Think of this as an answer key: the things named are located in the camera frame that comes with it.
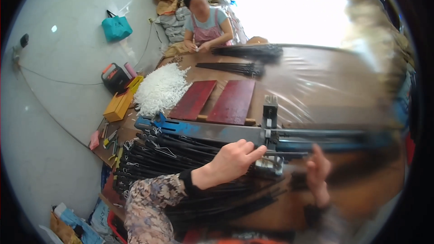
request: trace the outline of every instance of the yellow box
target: yellow box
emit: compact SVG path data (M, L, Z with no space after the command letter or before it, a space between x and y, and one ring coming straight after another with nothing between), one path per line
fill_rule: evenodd
M104 117L109 122L120 121L124 118L134 95L131 89L128 89L128 91L121 96L116 96L116 94L113 96L106 108L106 111L103 113Z
M135 94L135 92L138 89L138 85L140 85L140 83L142 83L143 81L143 76L136 76L133 81L130 82L130 84L128 84L128 88L130 88L130 90L133 92L133 94Z

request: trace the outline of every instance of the bundle of black rods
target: bundle of black rods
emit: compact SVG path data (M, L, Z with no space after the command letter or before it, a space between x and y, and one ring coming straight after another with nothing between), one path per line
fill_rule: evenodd
M212 50L212 53L214 55L241 57L268 63L281 57L283 55L283 49L276 44L233 45L216 47Z
M114 189L124 195L136 180L176 174L209 163L221 143L198 141L184 136L153 133L124 147ZM277 201L286 192L275 186L283 178L263 180L258 184L253 165L246 175L207 190L200 198L185 197L174 207L166 207L166 215L176 230L195 226L225 224L229 220L253 213Z
M196 67L237 73L249 77L262 77L265 69L262 63L197 63Z

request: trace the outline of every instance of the pile of white plastic tips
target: pile of white plastic tips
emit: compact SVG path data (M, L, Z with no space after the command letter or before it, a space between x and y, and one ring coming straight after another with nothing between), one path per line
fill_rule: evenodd
M147 75L134 94L140 108L137 115L153 116L173 108L191 86L184 79L188 69L180 70L178 63L170 63Z

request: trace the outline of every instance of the teal bag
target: teal bag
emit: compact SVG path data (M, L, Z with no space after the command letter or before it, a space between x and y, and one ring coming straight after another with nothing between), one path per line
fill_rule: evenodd
M123 40L133 33L125 16L119 17L108 10L107 14L109 18L104 19L101 23L107 42Z

